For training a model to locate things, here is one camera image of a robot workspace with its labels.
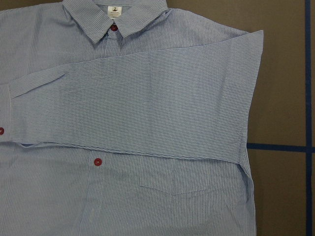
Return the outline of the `light blue striped shirt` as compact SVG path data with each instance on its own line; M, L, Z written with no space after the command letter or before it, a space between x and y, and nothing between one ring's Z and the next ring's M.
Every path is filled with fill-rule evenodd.
M164 0L1 11L1 235L256 235L263 40Z

